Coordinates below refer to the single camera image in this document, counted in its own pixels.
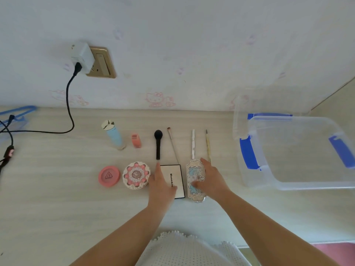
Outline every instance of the wallpaper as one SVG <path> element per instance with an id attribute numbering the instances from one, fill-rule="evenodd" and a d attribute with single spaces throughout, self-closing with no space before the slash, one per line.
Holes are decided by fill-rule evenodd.
<path id="1" fill-rule="evenodd" d="M 354 3 L 0 0 L 0 105 L 65 106 L 85 41 L 109 49 L 117 78 L 79 74 L 71 107 L 232 111 L 245 89 L 278 87 L 306 112 L 354 76 Z"/>

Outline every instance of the triangle logo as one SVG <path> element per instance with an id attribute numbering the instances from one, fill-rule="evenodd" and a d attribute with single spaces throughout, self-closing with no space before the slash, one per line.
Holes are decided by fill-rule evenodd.
<path id="1" fill-rule="evenodd" d="M 109 179 L 109 178 L 113 178 L 113 176 L 110 172 L 108 172 L 105 176 L 105 179 Z"/>

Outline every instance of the round pink compact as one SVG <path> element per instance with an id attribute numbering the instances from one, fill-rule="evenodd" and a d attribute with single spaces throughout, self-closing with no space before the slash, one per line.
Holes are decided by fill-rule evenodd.
<path id="1" fill-rule="evenodd" d="M 104 187 L 112 187 L 120 180 L 120 171 L 115 166 L 107 166 L 99 173 L 99 183 Z"/>
<path id="2" fill-rule="evenodd" d="M 148 184 L 151 171 L 144 162 L 136 161 L 126 166 L 123 171 L 123 182 L 130 189 L 141 189 Z"/>

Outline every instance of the black brush handle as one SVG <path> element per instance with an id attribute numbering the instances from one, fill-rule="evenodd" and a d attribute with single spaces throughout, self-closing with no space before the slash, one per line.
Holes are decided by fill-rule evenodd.
<path id="1" fill-rule="evenodd" d="M 160 139 L 157 139 L 157 160 L 160 160 Z"/>

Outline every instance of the white perforated garment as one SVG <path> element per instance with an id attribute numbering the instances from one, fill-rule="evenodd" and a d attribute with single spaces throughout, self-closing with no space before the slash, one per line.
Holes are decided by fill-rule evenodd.
<path id="1" fill-rule="evenodd" d="M 136 266 L 251 266 L 232 243 L 209 245 L 196 236 L 163 232 L 149 242 Z"/>

